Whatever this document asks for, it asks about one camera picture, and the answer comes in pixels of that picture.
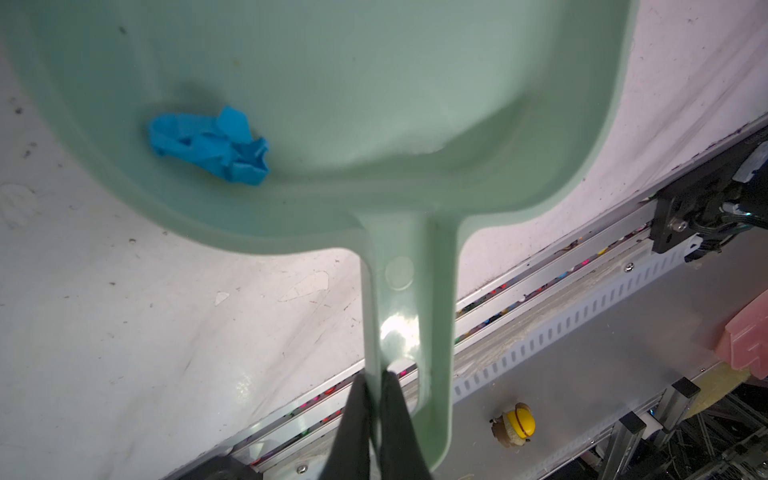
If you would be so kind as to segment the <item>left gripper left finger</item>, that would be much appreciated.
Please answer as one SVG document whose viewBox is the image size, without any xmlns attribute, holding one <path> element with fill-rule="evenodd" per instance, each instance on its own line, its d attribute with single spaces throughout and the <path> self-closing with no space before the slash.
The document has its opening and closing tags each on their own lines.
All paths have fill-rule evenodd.
<svg viewBox="0 0 768 480">
<path fill-rule="evenodd" d="M 372 406 L 363 374 L 352 382 L 334 443 L 320 480 L 368 480 Z"/>
</svg>

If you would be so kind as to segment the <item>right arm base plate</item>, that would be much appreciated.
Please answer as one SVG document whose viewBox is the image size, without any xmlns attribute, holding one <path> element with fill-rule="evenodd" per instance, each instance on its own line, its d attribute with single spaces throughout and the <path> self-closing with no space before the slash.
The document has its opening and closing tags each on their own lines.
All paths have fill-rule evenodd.
<svg viewBox="0 0 768 480">
<path fill-rule="evenodd" d="M 697 235 L 688 262 L 739 234 L 767 228 L 767 129 L 746 136 L 656 195 L 652 251 L 663 254 Z"/>
</svg>

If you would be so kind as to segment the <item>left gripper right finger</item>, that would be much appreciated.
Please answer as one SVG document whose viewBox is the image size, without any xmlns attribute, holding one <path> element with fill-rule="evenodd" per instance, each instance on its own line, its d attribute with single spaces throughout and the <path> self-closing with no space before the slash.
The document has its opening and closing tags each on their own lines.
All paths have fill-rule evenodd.
<svg viewBox="0 0 768 480">
<path fill-rule="evenodd" d="M 379 405 L 381 442 L 379 467 L 387 480 L 431 480 L 420 451 L 412 420 L 397 375 L 389 370 L 382 375 Z"/>
</svg>

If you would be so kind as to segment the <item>green plastic dustpan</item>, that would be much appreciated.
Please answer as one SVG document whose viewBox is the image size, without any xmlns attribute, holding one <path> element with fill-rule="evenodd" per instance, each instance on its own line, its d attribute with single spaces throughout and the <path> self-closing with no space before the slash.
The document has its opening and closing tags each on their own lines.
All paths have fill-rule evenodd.
<svg viewBox="0 0 768 480">
<path fill-rule="evenodd" d="M 378 407 L 416 363 L 428 468 L 451 442 L 459 253 L 560 201 L 610 129 L 633 1 L 5 1 L 1 31 L 41 116 L 110 193 L 235 252 L 362 260 Z M 243 112 L 258 186 L 151 148 L 162 114 Z M 381 424 L 374 434 L 378 449 Z"/>
</svg>

